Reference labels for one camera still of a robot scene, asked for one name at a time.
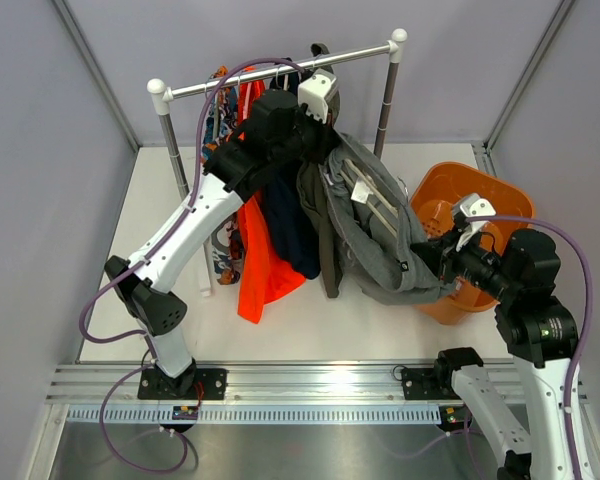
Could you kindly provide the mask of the olive green shorts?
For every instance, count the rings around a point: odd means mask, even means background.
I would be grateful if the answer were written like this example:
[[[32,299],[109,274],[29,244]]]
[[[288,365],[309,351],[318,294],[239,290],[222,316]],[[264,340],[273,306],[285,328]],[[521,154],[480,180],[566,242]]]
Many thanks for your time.
[[[321,277],[324,292],[329,299],[339,296],[340,283],[343,278],[342,269],[336,253],[336,232],[328,213],[328,201],[320,167],[331,151],[338,145],[333,130],[340,110],[340,96],[334,86],[335,74],[331,66],[313,67],[302,76],[304,84],[315,73],[326,75],[331,82],[329,93],[319,109],[309,107],[311,113],[321,115],[315,124],[318,130],[318,143],[305,155],[296,175],[296,189],[300,207],[311,225],[310,246],[317,261],[318,274]]]

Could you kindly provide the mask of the cream hanger of grey shorts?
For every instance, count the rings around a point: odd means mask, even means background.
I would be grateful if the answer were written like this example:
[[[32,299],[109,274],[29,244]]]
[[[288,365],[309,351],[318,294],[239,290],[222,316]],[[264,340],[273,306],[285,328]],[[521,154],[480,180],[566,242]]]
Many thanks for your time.
[[[340,176],[351,189],[351,200],[366,205],[387,231],[396,238],[398,210],[380,192],[371,177],[349,158],[344,160]]]

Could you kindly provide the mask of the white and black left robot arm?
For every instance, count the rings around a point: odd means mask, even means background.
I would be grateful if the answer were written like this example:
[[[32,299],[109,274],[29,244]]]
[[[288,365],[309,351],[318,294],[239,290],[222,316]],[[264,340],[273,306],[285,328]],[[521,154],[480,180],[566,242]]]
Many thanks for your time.
[[[220,223],[286,165],[321,160],[336,146],[332,117],[338,98],[266,91],[205,162],[200,192],[191,192],[130,258],[113,255],[106,261],[117,297],[154,349],[160,387],[172,398],[194,391],[197,376],[181,328],[187,305],[172,291],[176,280]]]

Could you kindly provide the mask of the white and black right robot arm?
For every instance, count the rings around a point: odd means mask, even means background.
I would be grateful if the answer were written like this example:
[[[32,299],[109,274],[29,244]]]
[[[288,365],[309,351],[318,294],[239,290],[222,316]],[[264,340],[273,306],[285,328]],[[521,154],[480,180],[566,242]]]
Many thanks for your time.
[[[496,458],[497,478],[587,478],[591,470],[578,451],[581,421],[574,404],[578,332],[553,294],[561,266],[554,241],[537,230],[518,229],[498,255],[475,240],[458,248],[459,239],[450,231],[412,249],[440,279],[461,278],[497,300],[496,327],[519,374],[529,425],[518,422],[471,347],[439,353],[434,388],[464,402]]]

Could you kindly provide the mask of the grey shorts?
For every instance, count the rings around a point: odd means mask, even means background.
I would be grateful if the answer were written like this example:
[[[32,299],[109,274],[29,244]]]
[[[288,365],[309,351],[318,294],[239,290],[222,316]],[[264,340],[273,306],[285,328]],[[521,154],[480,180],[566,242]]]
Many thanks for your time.
[[[426,241],[427,235],[404,188],[366,146],[349,134],[339,136],[341,144],[320,170],[342,269],[365,295],[384,305],[432,304],[451,294],[455,284],[435,277],[410,249],[413,243]],[[351,200],[351,189],[340,176],[346,158],[369,175],[397,208],[396,238],[366,205]]]

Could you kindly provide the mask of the beige hanger of olive shorts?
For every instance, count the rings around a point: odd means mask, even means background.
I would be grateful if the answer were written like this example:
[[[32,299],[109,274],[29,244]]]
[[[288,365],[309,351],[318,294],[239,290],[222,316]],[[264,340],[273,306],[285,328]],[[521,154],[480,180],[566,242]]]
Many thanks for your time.
[[[310,46],[310,51],[313,56],[313,61],[311,64],[311,70],[316,71],[319,66],[317,65],[317,61],[324,55],[329,53],[329,49],[325,44],[322,43],[313,43]]]

